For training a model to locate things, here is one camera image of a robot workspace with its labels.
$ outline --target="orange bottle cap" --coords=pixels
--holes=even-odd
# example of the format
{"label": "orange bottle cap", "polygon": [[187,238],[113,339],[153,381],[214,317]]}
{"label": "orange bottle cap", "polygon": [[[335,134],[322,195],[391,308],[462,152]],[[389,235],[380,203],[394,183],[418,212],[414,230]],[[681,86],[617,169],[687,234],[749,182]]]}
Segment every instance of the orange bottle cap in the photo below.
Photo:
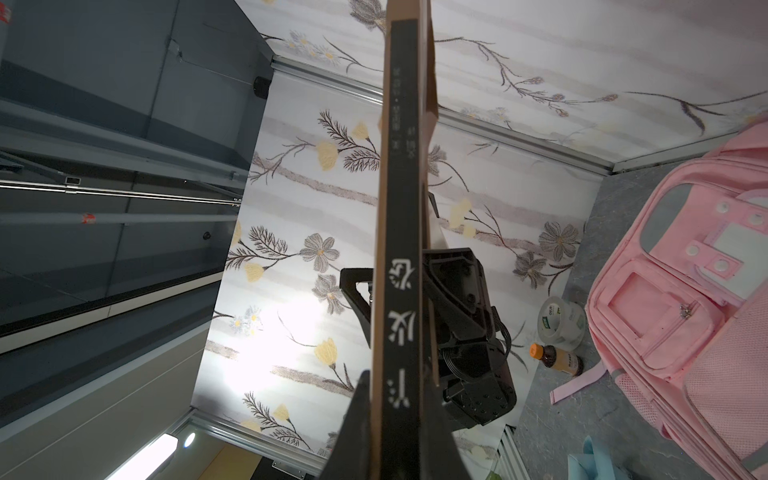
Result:
{"label": "orange bottle cap", "polygon": [[541,360],[542,356],[544,356],[544,347],[539,345],[538,343],[534,343],[531,345],[531,356],[537,360]]}

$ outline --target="red sticker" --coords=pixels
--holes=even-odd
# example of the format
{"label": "red sticker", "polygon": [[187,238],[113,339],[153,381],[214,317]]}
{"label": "red sticker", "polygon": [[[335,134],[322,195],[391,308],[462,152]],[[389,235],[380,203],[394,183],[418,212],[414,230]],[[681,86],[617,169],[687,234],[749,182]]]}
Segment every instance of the red sticker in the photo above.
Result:
{"label": "red sticker", "polygon": [[11,23],[11,7],[6,6],[2,2],[0,2],[0,20],[5,23]]}

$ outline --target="tape roll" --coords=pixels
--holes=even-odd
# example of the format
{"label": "tape roll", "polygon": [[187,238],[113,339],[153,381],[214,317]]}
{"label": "tape roll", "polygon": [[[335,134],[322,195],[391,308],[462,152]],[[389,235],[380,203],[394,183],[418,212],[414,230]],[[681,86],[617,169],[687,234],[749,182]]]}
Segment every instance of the tape roll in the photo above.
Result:
{"label": "tape roll", "polygon": [[573,352],[587,331],[584,309],[559,296],[550,296],[538,312],[538,338],[545,345],[553,345]]}

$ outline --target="gray floor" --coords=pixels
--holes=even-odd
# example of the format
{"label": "gray floor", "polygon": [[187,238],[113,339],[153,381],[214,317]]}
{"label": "gray floor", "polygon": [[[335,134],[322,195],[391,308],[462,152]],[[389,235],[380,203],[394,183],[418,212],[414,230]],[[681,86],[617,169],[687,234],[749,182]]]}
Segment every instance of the gray floor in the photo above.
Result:
{"label": "gray floor", "polygon": [[[564,297],[582,306],[594,278],[662,178],[677,165],[636,170],[603,181]],[[586,368],[600,360],[587,333],[575,351]],[[674,442],[662,438],[630,405],[609,375],[552,406],[549,392],[567,382],[562,372],[536,371],[515,443],[531,480],[565,480],[568,453],[581,453],[591,435],[611,449],[615,465],[634,480],[711,478]]]}

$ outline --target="pink mesh pocket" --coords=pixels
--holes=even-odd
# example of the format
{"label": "pink mesh pocket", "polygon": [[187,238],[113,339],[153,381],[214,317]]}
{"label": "pink mesh pocket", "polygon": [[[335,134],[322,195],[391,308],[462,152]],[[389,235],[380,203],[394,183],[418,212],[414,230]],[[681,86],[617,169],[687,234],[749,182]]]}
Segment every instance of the pink mesh pocket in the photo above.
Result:
{"label": "pink mesh pocket", "polygon": [[768,289],[761,290],[685,379],[690,403],[739,460],[768,442]]}
{"label": "pink mesh pocket", "polygon": [[659,412],[648,402],[634,380],[626,373],[622,373],[616,377],[616,385],[619,386],[629,403],[643,416],[645,421],[658,428]]}

